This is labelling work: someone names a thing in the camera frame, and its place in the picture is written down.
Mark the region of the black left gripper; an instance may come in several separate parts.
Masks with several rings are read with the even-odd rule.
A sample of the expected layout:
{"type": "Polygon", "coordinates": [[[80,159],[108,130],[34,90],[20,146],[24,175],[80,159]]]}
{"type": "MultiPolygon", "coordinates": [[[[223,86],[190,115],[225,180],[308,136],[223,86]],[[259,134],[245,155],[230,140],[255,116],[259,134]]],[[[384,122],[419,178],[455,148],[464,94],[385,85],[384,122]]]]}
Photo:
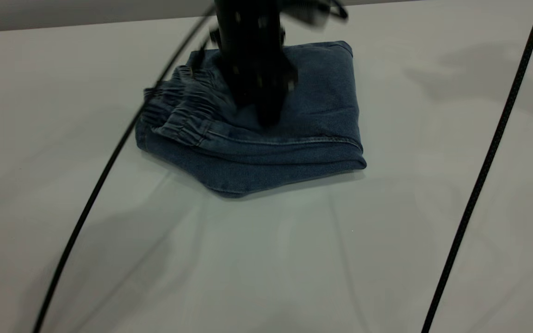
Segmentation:
{"type": "Polygon", "coordinates": [[[256,104],[262,127],[279,124],[289,87],[297,70],[283,52],[279,0],[216,0],[220,70],[239,105],[256,104]]]}

